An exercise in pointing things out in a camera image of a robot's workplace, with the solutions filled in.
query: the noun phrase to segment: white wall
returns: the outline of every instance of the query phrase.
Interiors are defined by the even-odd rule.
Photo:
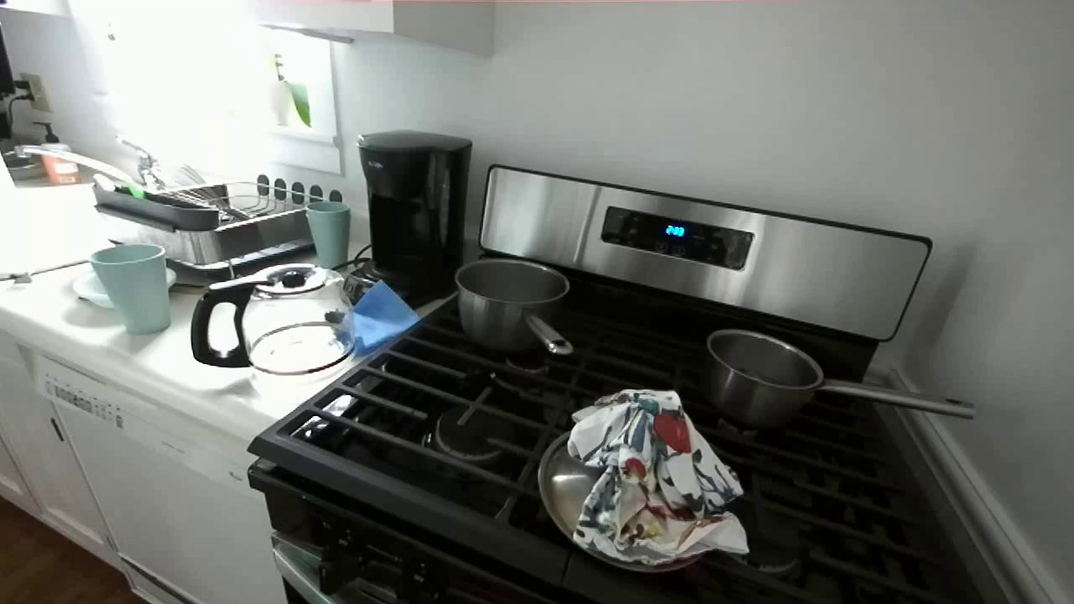
[[[946,426],[1074,594],[1074,3],[503,3],[490,60],[336,57],[349,138],[470,134],[473,185],[510,161],[936,238],[893,352],[980,406]]]

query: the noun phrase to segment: wall outlet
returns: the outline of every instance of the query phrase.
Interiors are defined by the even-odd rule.
[[[27,87],[30,87],[30,107],[47,114],[50,104],[47,104],[40,74],[23,74],[23,81],[27,81]]]

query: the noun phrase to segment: black stove top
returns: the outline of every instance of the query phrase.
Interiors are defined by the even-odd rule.
[[[574,299],[557,319],[577,346],[571,359],[490,356],[467,342],[446,302],[265,430],[252,453],[275,473],[581,601],[970,597],[963,567],[869,406],[826,396],[782,433],[742,433],[698,393],[705,332],[725,315],[675,305],[668,319],[671,309],[634,299],[641,312],[628,322],[611,305]],[[799,342],[832,376],[859,376],[876,346],[816,332],[799,332]],[[540,453],[571,430],[574,409],[628,386],[678,389],[695,426],[738,470],[748,557],[708,554],[688,570],[641,577],[591,560],[557,534],[537,497]]]

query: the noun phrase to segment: dishwasher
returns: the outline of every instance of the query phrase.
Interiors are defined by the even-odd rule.
[[[242,443],[54,359],[37,359],[37,393],[60,416],[138,597],[285,604]]]

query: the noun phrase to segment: wooden floor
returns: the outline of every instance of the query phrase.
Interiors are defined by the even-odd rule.
[[[94,554],[0,500],[0,604],[138,604]]]

